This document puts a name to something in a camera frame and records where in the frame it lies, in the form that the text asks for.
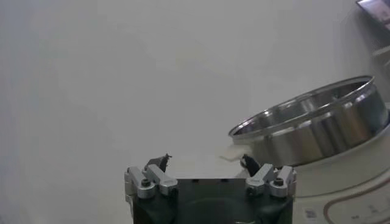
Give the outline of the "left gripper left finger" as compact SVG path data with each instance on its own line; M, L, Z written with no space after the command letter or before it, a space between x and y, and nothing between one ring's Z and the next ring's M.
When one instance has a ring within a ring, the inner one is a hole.
M137 166L128 167L124 172L125 198L130 200L136 196L151 199L157 192L164 196L174 194L179 182L165 173L170 158L171 155L166 153L150 159L142 169Z

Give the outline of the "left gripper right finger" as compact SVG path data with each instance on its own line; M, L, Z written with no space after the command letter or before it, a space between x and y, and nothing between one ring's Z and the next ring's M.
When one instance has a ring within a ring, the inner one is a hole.
M271 196L285 198L296 192L296 171L291 166L276 168L273 164L259 165L247 154L242 156L242 166L248 171L246 189L250 195L261 195L266 189Z

